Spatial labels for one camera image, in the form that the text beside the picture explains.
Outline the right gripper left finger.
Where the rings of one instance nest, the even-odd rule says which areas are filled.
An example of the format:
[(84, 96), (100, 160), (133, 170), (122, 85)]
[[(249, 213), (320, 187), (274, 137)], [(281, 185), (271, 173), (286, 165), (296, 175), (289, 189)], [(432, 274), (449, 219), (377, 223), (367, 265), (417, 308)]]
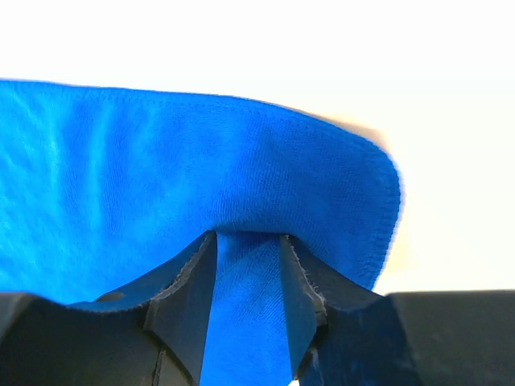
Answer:
[(206, 232), (93, 302), (2, 294), (2, 384), (197, 385), (216, 256), (216, 234)]

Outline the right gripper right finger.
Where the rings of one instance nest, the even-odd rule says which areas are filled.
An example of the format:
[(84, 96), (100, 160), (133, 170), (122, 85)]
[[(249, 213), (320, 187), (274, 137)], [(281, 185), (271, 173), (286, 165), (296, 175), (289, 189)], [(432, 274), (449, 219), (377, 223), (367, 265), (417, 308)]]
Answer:
[(382, 296), (291, 236), (280, 273), (293, 377), (301, 385), (511, 385), (511, 290)]

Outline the blue towel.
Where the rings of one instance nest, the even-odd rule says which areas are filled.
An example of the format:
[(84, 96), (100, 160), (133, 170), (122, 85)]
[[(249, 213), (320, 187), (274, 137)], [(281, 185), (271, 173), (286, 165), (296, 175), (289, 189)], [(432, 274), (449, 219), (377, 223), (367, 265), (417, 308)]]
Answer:
[(1, 288), (91, 301), (218, 235), (201, 382), (291, 379), (282, 234), (372, 289), (398, 219), (389, 156), (227, 96), (1, 83)]

